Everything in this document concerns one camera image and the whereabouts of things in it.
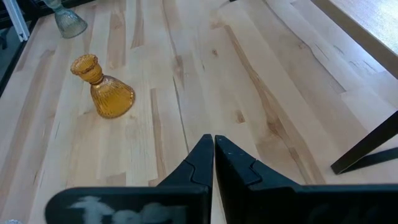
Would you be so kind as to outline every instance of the butcher block countertop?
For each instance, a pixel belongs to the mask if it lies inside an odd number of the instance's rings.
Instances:
[[[398,81],[310,0],[97,0],[39,19],[0,98],[0,220],[45,223],[76,186],[155,186],[205,133],[300,184],[398,183],[330,165],[398,109]],[[70,65],[95,54],[136,102],[101,118]],[[398,146],[393,138],[377,151]],[[212,223],[225,223],[215,182]]]

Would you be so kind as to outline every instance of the amber glass vase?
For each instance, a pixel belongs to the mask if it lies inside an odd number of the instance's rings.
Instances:
[[[91,84],[91,97],[100,116],[116,118],[134,103],[134,90],[117,78],[104,75],[95,55],[79,57],[72,63],[70,70]]]

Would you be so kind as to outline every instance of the glass vase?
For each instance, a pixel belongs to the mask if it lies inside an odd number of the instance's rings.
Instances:
[[[100,116],[116,118],[127,112],[134,103],[134,90],[117,78],[104,75],[95,55],[79,57],[70,70],[91,84],[91,97]]]
[[[22,222],[18,220],[7,220],[5,222],[2,222],[2,224],[22,224]]]
[[[70,9],[62,6],[61,0],[43,0],[54,11],[55,22],[62,37],[69,39],[76,37],[87,28],[87,22]]]

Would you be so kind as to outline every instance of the black metal bracket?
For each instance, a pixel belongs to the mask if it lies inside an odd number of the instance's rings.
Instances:
[[[228,224],[398,223],[398,185],[300,185],[224,136],[215,156]]]
[[[156,187],[90,187],[58,193],[48,224],[209,224],[213,156],[228,224],[398,223],[398,185],[300,185],[224,136],[204,135]]]
[[[357,145],[331,165],[335,174],[371,166],[398,158],[398,147],[368,155],[375,148],[398,134],[398,111],[370,132]]]

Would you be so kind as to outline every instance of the vase neck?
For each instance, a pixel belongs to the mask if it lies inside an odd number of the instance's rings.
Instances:
[[[63,5],[59,4],[57,7],[52,8],[52,10],[54,10],[55,13],[60,13],[65,11],[66,9]]]
[[[95,82],[90,82],[91,85],[99,85],[104,81],[104,75],[102,74],[101,78]]]

